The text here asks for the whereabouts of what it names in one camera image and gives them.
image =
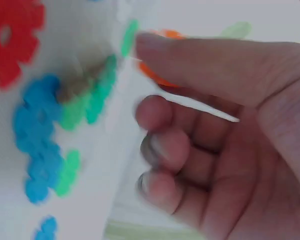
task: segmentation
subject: finger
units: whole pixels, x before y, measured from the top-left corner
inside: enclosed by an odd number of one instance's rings
[[[172,84],[256,107],[300,78],[300,44],[171,39],[142,33],[136,53]]]
[[[137,187],[141,196],[152,205],[191,227],[200,228],[208,198],[204,190],[183,185],[164,171],[144,173]]]
[[[138,105],[135,117],[138,124],[150,133],[173,126],[183,130],[194,144],[212,152],[220,151],[235,124],[160,96],[146,97]]]
[[[214,109],[217,109],[221,112],[224,112],[236,118],[238,117],[238,114],[242,108],[242,106],[239,104],[224,100],[220,97],[216,97],[208,94],[201,94],[191,88],[171,87],[165,85],[159,85],[159,87],[170,94],[179,95],[179,96],[188,97],[197,100],[201,103],[204,103]]]
[[[191,146],[180,129],[148,134],[142,141],[141,153],[154,169],[166,169],[186,182],[210,187],[217,155]]]

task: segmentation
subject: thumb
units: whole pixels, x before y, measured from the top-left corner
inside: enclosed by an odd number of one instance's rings
[[[136,38],[136,54],[172,84],[256,107],[300,78],[300,44],[233,39]]]
[[[258,108],[261,129],[300,181],[300,44],[143,33],[136,53],[172,84]]]

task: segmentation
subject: flower sticker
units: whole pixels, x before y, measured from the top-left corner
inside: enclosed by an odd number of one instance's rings
[[[0,89],[21,75],[19,63],[29,64],[38,49],[34,31],[44,26],[45,7],[35,0],[0,0]]]

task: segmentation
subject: green bead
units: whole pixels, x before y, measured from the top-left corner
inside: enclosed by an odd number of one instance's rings
[[[87,93],[83,96],[78,96],[71,102],[63,106],[63,116],[60,121],[60,126],[67,130],[73,131],[81,122],[86,113],[91,94]]]
[[[92,88],[89,106],[86,109],[88,124],[94,124],[102,113],[106,99],[113,89],[117,79],[117,58],[111,55],[106,60],[105,70],[99,76],[98,81]]]
[[[71,171],[76,171],[80,168],[80,152],[71,150],[66,157],[66,168]]]
[[[70,185],[66,181],[59,182],[58,186],[55,188],[55,193],[58,197],[65,197],[71,191]]]
[[[129,55],[135,41],[135,35],[139,29],[139,23],[136,19],[131,20],[123,36],[121,44],[121,54],[123,57]]]
[[[226,39],[244,39],[252,30],[252,26],[247,21],[239,21],[224,29],[219,35]]]

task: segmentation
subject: white surface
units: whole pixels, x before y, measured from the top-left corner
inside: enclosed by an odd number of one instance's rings
[[[185,35],[212,37],[235,22],[247,21],[252,24],[249,39],[300,42],[300,3],[297,0],[161,0],[151,13],[149,21],[141,26],[144,30],[172,29]],[[132,76],[142,83],[140,90],[145,96],[156,92],[146,77],[138,72]],[[197,102],[168,94],[165,96],[169,100],[211,112],[211,108]],[[131,158],[110,218],[145,226],[182,228],[182,225],[137,196],[136,181],[150,167],[142,159],[139,149]]]
[[[32,65],[23,67],[18,86],[0,93],[0,240],[33,239],[47,215],[56,217],[59,229],[56,239],[99,240],[122,169],[140,133],[133,118],[138,92],[125,94],[130,84],[128,77],[121,77],[127,76],[125,70],[118,73],[118,86],[112,94],[115,98],[107,101],[110,107],[98,124],[83,123],[74,133],[56,129],[55,141],[62,152],[76,148],[83,157],[82,171],[68,197],[59,198],[50,191],[48,201],[40,206],[28,201],[24,180],[29,157],[15,147],[12,118],[29,81],[47,72],[62,79],[73,77],[82,68],[80,65],[84,68],[110,52],[113,36],[121,44],[124,31],[121,28],[126,24],[116,23],[112,0],[43,0],[43,3],[47,16],[45,29],[38,33],[39,52]],[[105,117],[111,120],[107,128]]]

